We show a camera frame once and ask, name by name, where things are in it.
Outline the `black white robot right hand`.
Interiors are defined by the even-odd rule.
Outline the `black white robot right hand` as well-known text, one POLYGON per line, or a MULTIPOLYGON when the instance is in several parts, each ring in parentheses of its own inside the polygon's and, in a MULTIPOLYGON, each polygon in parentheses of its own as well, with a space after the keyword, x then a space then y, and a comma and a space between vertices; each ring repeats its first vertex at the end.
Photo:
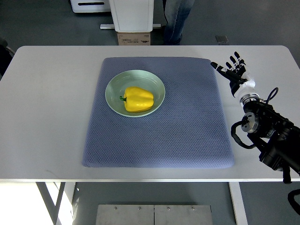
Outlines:
POLYGON ((216 62, 211 62, 210 65, 224 78, 229 80, 231 94, 234 98, 240 98, 243 95, 254 92, 255 81, 250 76, 248 66, 239 53, 234 52, 234 56, 230 56, 230 60, 232 63, 226 62, 226 67, 216 62))

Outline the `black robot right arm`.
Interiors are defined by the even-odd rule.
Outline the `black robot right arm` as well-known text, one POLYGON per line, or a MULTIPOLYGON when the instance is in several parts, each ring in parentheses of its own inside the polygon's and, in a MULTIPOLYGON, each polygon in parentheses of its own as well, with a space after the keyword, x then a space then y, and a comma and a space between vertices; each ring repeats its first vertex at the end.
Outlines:
POLYGON ((245 148, 257 148, 259 160, 274 171, 282 171, 283 182, 292 182, 290 172, 300 172, 300 129, 275 112, 269 104, 278 92, 274 88, 266 100, 255 94, 242 98, 245 115, 231 127, 235 142, 245 148))

